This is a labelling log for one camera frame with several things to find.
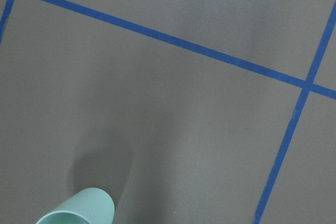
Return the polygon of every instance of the cup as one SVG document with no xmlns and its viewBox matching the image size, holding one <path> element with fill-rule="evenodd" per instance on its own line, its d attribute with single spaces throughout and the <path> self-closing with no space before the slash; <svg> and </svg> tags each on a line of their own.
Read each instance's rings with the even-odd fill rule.
<svg viewBox="0 0 336 224">
<path fill-rule="evenodd" d="M 86 188 L 64 201 L 36 224 L 111 224 L 114 203 L 107 192 Z"/>
</svg>

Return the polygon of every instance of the plastic cup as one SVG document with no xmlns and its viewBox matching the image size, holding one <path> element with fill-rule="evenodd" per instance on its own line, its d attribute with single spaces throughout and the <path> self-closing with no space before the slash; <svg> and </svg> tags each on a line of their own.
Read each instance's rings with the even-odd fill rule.
<svg viewBox="0 0 336 224">
<path fill-rule="evenodd" d="M 36 224 L 111 224 L 114 203 L 107 192 L 86 188 L 44 215 Z"/>
</svg>

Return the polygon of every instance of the blue tape line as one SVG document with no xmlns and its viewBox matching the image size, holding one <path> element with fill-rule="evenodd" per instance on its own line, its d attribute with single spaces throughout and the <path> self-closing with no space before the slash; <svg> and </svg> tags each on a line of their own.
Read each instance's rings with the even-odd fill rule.
<svg viewBox="0 0 336 224">
<path fill-rule="evenodd" d="M 94 10 L 94 9 L 91 9 L 85 6 L 78 5 L 76 3 L 73 3 L 67 0 L 41 0 L 41 1 L 57 5 L 59 7 L 107 22 L 109 24 L 113 24 L 113 25 L 125 28 L 130 31 L 134 31 L 138 34 L 142 34 L 142 35 L 166 42 L 168 44 L 175 45 L 175 46 L 187 49 L 189 51 L 208 56 L 216 60 L 223 61 L 231 65 L 235 65 L 237 67 L 240 67 L 240 68 L 243 68 L 243 69 L 246 69 L 246 70 L 291 84 L 291 85 L 294 85 L 296 87 L 302 88 L 304 86 L 304 81 L 299 78 L 257 65 L 255 63 L 251 63 L 246 60 L 242 60 L 242 59 L 224 54 L 216 50 L 209 49 L 207 47 L 200 46 L 198 44 L 189 42 L 187 40 L 176 38 L 174 36 L 162 33 L 160 31 L 156 31 L 151 28 L 147 28 L 147 27 L 135 24 L 130 21 L 117 18 L 111 15 L 108 15 L 106 13 L 99 12 L 97 10 Z"/>
<path fill-rule="evenodd" d="M 311 91 L 312 88 L 314 87 L 318 87 L 318 86 L 314 86 L 313 82 L 314 79 L 317 75 L 317 72 L 319 70 L 319 67 L 321 65 L 321 61 L 323 59 L 323 55 L 325 53 L 325 50 L 327 49 L 327 45 L 328 42 L 330 40 L 332 31 L 335 27 L 335 22 L 336 22 L 336 2 L 334 3 L 334 6 L 332 8 L 332 11 L 330 13 L 327 25 L 324 29 L 322 38 L 320 40 L 319 43 L 319 47 L 316 51 L 314 60 L 310 66 L 307 78 L 306 78 L 306 83 L 303 87 L 303 89 L 301 90 L 301 93 L 299 95 L 297 104 L 295 106 L 295 110 L 293 113 L 293 116 L 287 126 L 285 135 L 283 137 L 280 149 L 278 151 L 278 154 L 276 156 L 276 159 L 274 161 L 273 167 L 271 169 L 271 172 L 269 174 L 269 177 L 267 179 L 266 182 L 266 186 L 264 188 L 264 191 L 262 192 L 259 204 L 257 206 L 257 210 L 255 212 L 255 218 L 254 218 L 254 224 L 259 224 L 260 220 L 264 214 L 265 208 L 266 208 L 266 204 L 268 202 L 268 199 L 270 197 L 270 194 L 272 192 L 272 189 L 274 187 L 275 181 L 278 177 L 280 168 L 282 166 L 282 163 L 285 159 L 285 155 L 287 153 L 289 144 L 292 140 L 292 137 L 294 135 L 295 129 L 298 125 L 300 116 L 302 114 L 303 108 L 305 107 L 305 103 L 307 101 L 309 92 Z"/>
<path fill-rule="evenodd" d="M 324 95 L 325 97 L 329 97 L 332 99 L 336 99 L 336 91 L 332 89 L 328 89 L 326 87 L 322 87 L 320 85 L 313 84 L 311 87 L 311 91 L 317 94 Z"/>
<path fill-rule="evenodd" d="M 2 13 L 2 17 L 0 20 L 0 44 L 2 41 L 2 35 L 4 33 L 7 20 L 9 18 L 10 12 L 12 11 L 13 3 L 14 3 L 14 0 L 7 0 L 5 8 L 4 8 L 4 12 Z"/>
</svg>

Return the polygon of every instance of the painter's tape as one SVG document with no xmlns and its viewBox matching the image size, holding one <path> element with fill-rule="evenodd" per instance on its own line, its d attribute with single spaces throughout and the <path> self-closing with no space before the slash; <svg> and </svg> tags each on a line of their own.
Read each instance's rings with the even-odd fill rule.
<svg viewBox="0 0 336 224">
<path fill-rule="evenodd" d="M 336 91 L 335 90 L 328 89 L 328 88 L 322 87 L 322 86 L 317 85 L 317 84 L 313 84 L 313 86 L 311 87 L 311 91 L 314 92 L 314 93 L 317 93 L 317 94 L 324 95 L 325 97 L 336 99 Z"/>
<path fill-rule="evenodd" d="M 231 65 L 234 65 L 234 66 L 237 66 L 237 67 L 240 67 L 240 68 L 243 68 L 243 69 L 246 69 L 246 70 L 300 87 L 300 88 L 302 88 L 304 85 L 304 81 L 299 78 L 260 66 L 258 64 L 255 64 L 255 63 L 252 63 L 246 60 L 236 58 L 234 56 L 224 54 L 216 50 L 212 50 L 210 48 L 192 43 L 184 39 L 176 38 L 174 36 L 162 33 L 160 31 L 156 31 L 154 29 L 135 24 L 133 22 L 130 22 L 130 21 L 127 21 L 121 18 L 117 18 L 115 16 L 112 16 L 112 15 L 70 2 L 67 0 L 42 0 L 42 1 L 57 5 L 59 7 L 62 7 L 68 10 L 72 10 L 74 12 L 107 22 L 109 24 L 113 24 L 113 25 L 125 28 L 127 30 L 134 31 L 138 34 L 146 35 L 148 37 L 166 42 L 168 44 L 175 45 L 175 46 L 190 50 L 192 52 L 196 52 L 198 54 L 205 55 L 213 59 L 220 60 L 225 63 L 231 64 Z"/>
<path fill-rule="evenodd" d="M 0 20 L 0 44 L 1 44 L 2 35 L 4 33 L 7 20 L 13 8 L 13 4 L 14 4 L 14 0 L 7 0 L 5 8 L 4 8 L 4 12 L 2 13 L 2 17 Z"/>
</svg>

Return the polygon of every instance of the grid line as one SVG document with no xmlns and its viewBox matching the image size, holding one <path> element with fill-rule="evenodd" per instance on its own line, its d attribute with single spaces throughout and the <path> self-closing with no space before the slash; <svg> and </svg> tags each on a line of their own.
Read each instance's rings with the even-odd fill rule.
<svg viewBox="0 0 336 224">
<path fill-rule="evenodd" d="M 279 174 L 279 171 L 281 169 L 282 163 L 285 159 L 286 152 L 288 150 L 288 147 L 290 145 L 291 139 L 295 133 L 296 127 L 298 125 L 298 122 L 300 120 L 300 116 L 304 110 L 305 103 L 307 101 L 307 98 L 309 96 L 310 92 L 314 92 L 332 99 L 336 100 L 336 91 L 314 84 L 314 80 L 316 78 L 316 75 L 318 73 L 318 69 L 320 67 L 320 64 L 322 62 L 325 50 L 328 46 L 330 37 L 332 35 L 333 29 L 335 27 L 336 22 L 336 2 L 334 2 L 334 6 L 332 8 L 331 14 L 329 16 L 327 25 L 325 27 L 325 30 L 323 32 L 322 38 L 319 43 L 319 47 L 317 49 L 317 52 L 315 54 L 314 60 L 310 66 L 310 70 L 307 74 L 306 80 L 301 80 L 299 78 L 290 76 L 288 74 L 231 56 L 224 54 L 222 52 L 192 43 L 190 41 L 180 39 L 165 33 L 162 33 L 160 31 L 144 27 L 141 25 L 138 25 L 136 23 L 100 12 L 95 9 L 91 9 L 89 7 L 85 7 L 67 0 L 41 0 L 44 2 L 48 2 L 53 5 L 57 5 L 59 7 L 71 10 L 76 13 L 83 14 L 88 17 L 92 17 L 98 20 L 101 20 L 103 22 L 113 24 L 119 27 L 122 27 L 127 30 L 134 31 L 138 34 L 142 34 L 160 41 L 163 41 L 165 43 L 175 45 L 181 48 L 184 48 L 189 51 L 193 51 L 195 53 L 208 56 L 213 59 L 217 59 L 219 61 L 246 69 L 248 71 L 252 71 L 258 74 L 261 74 L 263 76 L 267 76 L 273 79 L 276 79 L 278 81 L 296 86 L 301 88 L 301 92 L 299 95 L 299 98 L 296 103 L 296 107 L 294 110 L 294 113 L 292 115 L 292 118 L 287 126 L 285 135 L 283 137 L 281 146 L 279 148 L 278 154 L 276 156 L 276 159 L 274 161 L 274 165 L 270 171 L 268 180 L 266 182 L 264 191 L 262 192 L 259 204 L 257 206 L 256 212 L 255 212 L 255 218 L 254 218 L 254 224 L 259 224 L 261 221 L 261 218 L 263 216 L 263 213 L 265 211 L 268 199 L 270 197 L 271 191 L 274 187 L 274 184 L 276 182 L 277 176 Z M 14 0 L 7 0 L 6 5 L 3 11 L 3 15 L 0 21 L 0 45 L 1 45 L 1 38 L 3 35 L 3 31 L 6 25 L 6 22 L 8 20 L 8 17 L 10 15 L 10 12 L 13 7 Z"/>
<path fill-rule="evenodd" d="M 6 1 L 4 12 L 2 13 L 2 17 L 0 19 L 0 43 L 2 40 L 2 35 L 4 33 L 7 20 L 9 18 L 10 12 L 12 11 L 13 4 L 14 4 L 14 0 Z"/>
</svg>

